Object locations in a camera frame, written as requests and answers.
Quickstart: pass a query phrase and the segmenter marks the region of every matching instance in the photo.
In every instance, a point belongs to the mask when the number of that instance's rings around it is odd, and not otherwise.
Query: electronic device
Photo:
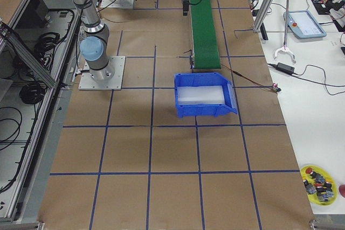
[[[286,65],[284,63],[278,63],[278,64],[269,64],[271,67],[274,67],[275,70],[281,71],[285,74],[292,75],[294,74],[295,68],[289,65]]]
[[[325,4],[312,0],[312,3],[319,15],[328,15],[329,8]]]
[[[48,14],[48,7],[43,0],[30,0],[25,9],[21,19],[18,22],[17,28],[32,29],[43,28],[46,24],[45,16]]]
[[[290,11],[288,14],[288,26],[300,39],[322,38],[327,35],[308,10]]]

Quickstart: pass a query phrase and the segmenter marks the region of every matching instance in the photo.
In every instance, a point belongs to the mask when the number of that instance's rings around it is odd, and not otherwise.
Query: metal shelf
[[[51,69],[51,76],[58,81],[61,72],[63,70],[65,59],[70,50],[71,41],[74,35],[76,25],[78,24],[79,16],[76,10],[74,12],[74,20],[72,21],[70,31],[67,38],[63,41],[57,48],[55,57],[53,60],[53,66]],[[61,37],[66,33],[68,23],[72,20],[72,14],[68,12],[66,15],[62,13],[63,11],[51,11],[50,16],[52,17],[52,23],[49,27],[42,29],[18,29],[16,30],[28,47],[33,47],[38,39],[38,37],[46,32],[58,32]],[[1,66],[0,66],[0,76],[8,76],[8,70],[12,69],[12,57],[9,52],[4,52],[2,54]],[[31,128],[33,128],[33,134],[28,148],[25,152],[25,157],[23,164],[20,168],[17,180],[11,186],[9,190],[0,194],[0,201],[5,203],[3,208],[0,210],[0,222],[1,221],[11,221],[16,214],[16,207],[18,198],[21,194],[21,190],[27,176],[27,172],[31,165],[33,154],[36,150],[40,133],[43,129],[43,124],[45,122],[47,112],[49,110],[53,95],[55,94],[55,89],[48,89],[43,100],[40,111],[37,116],[37,121],[34,123],[35,117],[35,107],[33,105],[28,105],[22,103],[19,98],[19,92],[23,85],[27,82],[23,82],[18,76],[12,78],[13,84],[6,93],[3,100],[0,102],[0,107],[12,106],[18,108],[22,112],[23,122],[20,128],[20,134],[13,143],[12,146],[0,151],[0,187],[7,184],[9,179],[12,179],[18,168],[18,162],[23,152],[23,147],[29,137]],[[19,120],[18,112],[13,109],[2,109],[0,110],[0,119],[10,117]],[[16,124],[11,122],[0,123],[0,139],[5,139],[10,136],[15,130]]]

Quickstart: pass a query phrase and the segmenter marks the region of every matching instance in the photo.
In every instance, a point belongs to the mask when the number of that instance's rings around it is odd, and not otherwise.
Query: power adapter
[[[285,74],[292,75],[294,74],[295,68],[283,63],[278,63],[278,64],[269,64],[271,67],[274,67],[275,70],[281,71]]]

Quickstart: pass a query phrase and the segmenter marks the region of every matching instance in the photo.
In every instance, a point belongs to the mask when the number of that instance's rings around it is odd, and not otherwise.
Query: blue plastic bin
[[[232,83],[219,73],[175,74],[175,105],[178,117],[237,114],[236,99]],[[178,87],[222,86],[225,104],[183,104],[178,103]]]

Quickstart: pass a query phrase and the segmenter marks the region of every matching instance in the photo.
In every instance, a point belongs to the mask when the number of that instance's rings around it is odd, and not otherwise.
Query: small parts
[[[330,198],[334,197],[332,190],[332,183],[325,179],[321,174],[315,172],[313,168],[308,167],[306,174],[310,175],[312,183],[303,177],[303,183],[308,194],[315,194],[319,202],[328,202]]]
[[[321,174],[314,172],[311,167],[308,167],[306,169],[306,173],[309,174],[312,177],[312,179],[315,180],[317,183],[324,183],[325,182],[324,177]]]
[[[273,83],[272,85],[272,90],[276,93],[280,92],[281,89],[278,87],[278,84],[277,83]]]
[[[305,177],[303,177],[303,183],[308,194],[314,194],[316,192],[316,188],[314,187],[314,185],[309,183]]]

